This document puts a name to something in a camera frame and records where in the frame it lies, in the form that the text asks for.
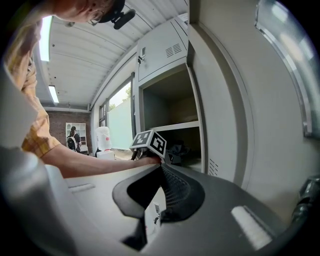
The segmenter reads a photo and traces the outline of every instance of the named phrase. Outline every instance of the vent slot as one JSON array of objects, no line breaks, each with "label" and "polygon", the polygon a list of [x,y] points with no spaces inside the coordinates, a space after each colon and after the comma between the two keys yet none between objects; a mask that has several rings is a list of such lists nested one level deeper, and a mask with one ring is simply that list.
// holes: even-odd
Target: vent slot
[{"label": "vent slot", "polygon": [[218,167],[219,166],[210,158],[208,175],[218,176],[218,172],[219,172]]},{"label": "vent slot", "polygon": [[171,57],[171,56],[174,55],[174,51],[173,51],[172,47],[166,49],[166,50],[165,50],[165,53],[166,53],[166,57],[167,57],[167,58],[169,58],[169,57]]},{"label": "vent slot", "polygon": [[180,53],[182,50],[181,50],[181,47],[180,47],[180,44],[176,44],[173,46],[173,50],[174,50],[174,53],[177,54],[177,53]]}]

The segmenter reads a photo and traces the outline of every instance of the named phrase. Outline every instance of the brick wall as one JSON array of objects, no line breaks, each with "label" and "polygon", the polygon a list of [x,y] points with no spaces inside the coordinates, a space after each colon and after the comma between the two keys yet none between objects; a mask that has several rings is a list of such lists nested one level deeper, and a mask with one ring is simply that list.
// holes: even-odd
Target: brick wall
[{"label": "brick wall", "polygon": [[92,153],[90,114],[78,112],[47,111],[50,122],[50,134],[66,146],[66,123],[85,123],[86,142]]}]

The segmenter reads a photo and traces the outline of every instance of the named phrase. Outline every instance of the cabinet shelf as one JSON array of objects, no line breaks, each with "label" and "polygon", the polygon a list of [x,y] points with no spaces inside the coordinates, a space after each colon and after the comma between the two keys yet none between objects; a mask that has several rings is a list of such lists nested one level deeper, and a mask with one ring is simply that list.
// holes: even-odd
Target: cabinet shelf
[{"label": "cabinet shelf", "polygon": [[163,132],[163,131],[180,130],[180,129],[187,129],[187,128],[193,128],[193,127],[199,127],[199,121],[183,122],[183,123],[177,123],[172,125],[160,126],[160,127],[151,128],[151,130],[154,130],[155,132]]}]

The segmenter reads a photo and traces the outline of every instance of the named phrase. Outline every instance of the person in background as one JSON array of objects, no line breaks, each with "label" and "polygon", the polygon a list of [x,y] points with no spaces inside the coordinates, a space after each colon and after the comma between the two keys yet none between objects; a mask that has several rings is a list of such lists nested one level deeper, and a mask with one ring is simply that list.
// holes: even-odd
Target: person in background
[{"label": "person in background", "polygon": [[71,131],[70,131],[70,134],[69,134],[69,137],[74,137],[74,140],[75,142],[77,143],[76,144],[76,149],[75,151],[77,151],[78,153],[81,152],[81,140],[80,140],[80,135],[78,133],[76,133],[76,127],[75,126],[72,126],[71,127]]},{"label": "person in background", "polygon": [[[105,15],[113,12],[114,4],[119,4],[119,1],[124,4],[125,0],[28,1],[22,10],[32,10],[32,12],[15,34],[15,38],[4,56],[5,66],[16,87],[21,90],[38,113],[22,143],[22,149],[36,154],[45,164],[58,167],[64,178],[114,173],[160,163],[158,157],[146,157],[138,161],[104,160],[69,150],[50,135],[48,114],[36,97],[36,67],[32,51],[40,40],[42,19],[47,16],[55,16],[67,22],[89,22],[94,26]],[[32,6],[34,2],[40,3],[37,6]]]}]

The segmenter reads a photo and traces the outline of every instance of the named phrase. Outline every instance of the yellow plaid shirt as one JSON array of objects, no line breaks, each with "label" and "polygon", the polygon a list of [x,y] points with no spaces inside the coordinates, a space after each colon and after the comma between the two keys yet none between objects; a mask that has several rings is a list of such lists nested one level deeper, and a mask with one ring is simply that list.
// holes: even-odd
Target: yellow plaid shirt
[{"label": "yellow plaid shirt", "polygon": [[32,51],[40,40],[42,22],[22,27],[5,55],[5,64],[12,75],[15,85],[26,96],[28,102],[38,112],[22,149],[32,152],[39,158],[59,145],[60,142],[49,133],[49,116],[36,96],[36,67]]}]

